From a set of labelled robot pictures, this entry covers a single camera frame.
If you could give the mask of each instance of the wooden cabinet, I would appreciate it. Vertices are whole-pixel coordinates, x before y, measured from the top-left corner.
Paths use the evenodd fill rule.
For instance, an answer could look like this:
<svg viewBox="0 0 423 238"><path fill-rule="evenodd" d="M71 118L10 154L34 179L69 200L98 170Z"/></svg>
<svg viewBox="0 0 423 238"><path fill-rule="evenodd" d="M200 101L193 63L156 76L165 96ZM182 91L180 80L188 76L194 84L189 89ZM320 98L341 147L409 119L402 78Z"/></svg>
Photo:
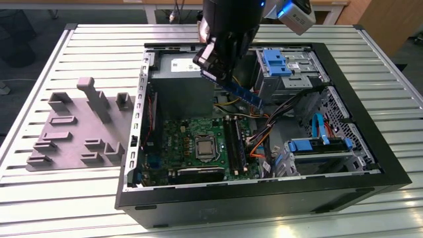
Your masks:
<svg viewBox="0 0 423 238"><path fill-rule="evenodd" d="M392 56L423 23L421 0L350 0L336 24L358 24Z"/></svg>

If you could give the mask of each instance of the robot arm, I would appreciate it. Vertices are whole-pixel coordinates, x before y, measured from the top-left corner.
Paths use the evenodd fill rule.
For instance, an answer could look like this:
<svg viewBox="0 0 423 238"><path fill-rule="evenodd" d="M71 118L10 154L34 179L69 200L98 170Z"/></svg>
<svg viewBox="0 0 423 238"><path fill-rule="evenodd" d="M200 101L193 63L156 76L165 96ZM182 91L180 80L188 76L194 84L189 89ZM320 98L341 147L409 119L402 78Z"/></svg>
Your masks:
<svg viewBox="0 0 423 238"><path fill-rule="evenodd" d="M206 47L193 58L201 75L222 88L246 54L262 15L278 19L297 34L314 24L309 0L204 0L200 36Z"/></svg>

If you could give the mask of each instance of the wire bundle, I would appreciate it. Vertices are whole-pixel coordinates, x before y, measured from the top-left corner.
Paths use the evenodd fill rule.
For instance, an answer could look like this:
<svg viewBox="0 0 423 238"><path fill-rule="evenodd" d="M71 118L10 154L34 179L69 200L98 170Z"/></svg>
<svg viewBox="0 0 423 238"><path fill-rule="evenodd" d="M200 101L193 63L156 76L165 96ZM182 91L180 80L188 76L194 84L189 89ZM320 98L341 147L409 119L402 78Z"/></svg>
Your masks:
<svg viewBox="0 0 423 238"><path fill-rule="evenodd" d="M328 85L329 85L328 83L322 83L320 86L316 86L310 89L301 90L286 101L284 101L284 103L278 105L274 112L268 116L264 128L258 130L257 133L250 136L250 138L248 138L248 142L250 142L257 140L261 137L260 141L257 142L257 144L254 145L253 149L249 152L250 157L265 158L265 156L254 154L254 151L258 145L268 140L268 136L270 134L273 125L276 124L277 118L281 117L288 111L292 110L293 106L296 105L296 103L298 102L302 96L305 96L309 93L321 91Z"/></svg>

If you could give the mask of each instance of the green circuit board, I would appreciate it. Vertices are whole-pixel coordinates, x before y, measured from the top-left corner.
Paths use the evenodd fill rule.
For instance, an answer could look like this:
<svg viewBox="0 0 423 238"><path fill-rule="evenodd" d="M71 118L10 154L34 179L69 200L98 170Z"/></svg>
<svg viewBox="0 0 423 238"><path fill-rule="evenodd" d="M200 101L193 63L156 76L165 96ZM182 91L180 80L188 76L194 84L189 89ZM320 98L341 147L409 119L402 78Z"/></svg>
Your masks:
<svg viewBox="0 0 423 238"><path fill-rule="evenodd" d="M249 136L249 124L245 118L238 120L238 128L241 135ZM194 138L197 135L210 135L214 138L216 158L206 163L196 158ZM158 156L149 155L148 162L154 163L154 169L149 170L153 185L168 185L169 171L189 167L214 166L224 168L224 180L256 179L258 174L254 162L248 163L245 173L234 175L229 171L222 119L166 120L162 124L161 154Z"/></svg>

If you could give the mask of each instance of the metal sheet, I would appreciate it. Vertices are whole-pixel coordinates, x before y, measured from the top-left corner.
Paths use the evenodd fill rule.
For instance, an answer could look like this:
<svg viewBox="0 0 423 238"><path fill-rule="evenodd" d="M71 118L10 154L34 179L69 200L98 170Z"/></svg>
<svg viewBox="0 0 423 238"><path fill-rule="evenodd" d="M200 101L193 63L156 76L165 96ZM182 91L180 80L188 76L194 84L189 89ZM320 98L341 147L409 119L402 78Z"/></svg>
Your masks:
<svg viewBox="0 0 423 238"><path fill-rule="evenodd" d="M38 79L10 138L0 148L0 236L98 237L137 234L166 237L374 237L413 238L423 231L423 110L402 90L406 82L372 43L349 26L314 26L296 36L262 26L256 42L322 42L376 121L413 181L338 213L164 228L146 231L113 209L118 168L27 172L22 166L47 117L51 92L74 89L78 77L95 78L109 94L134 93L145 42L196 42L196 25L78 25L66 31Z"/></svg>

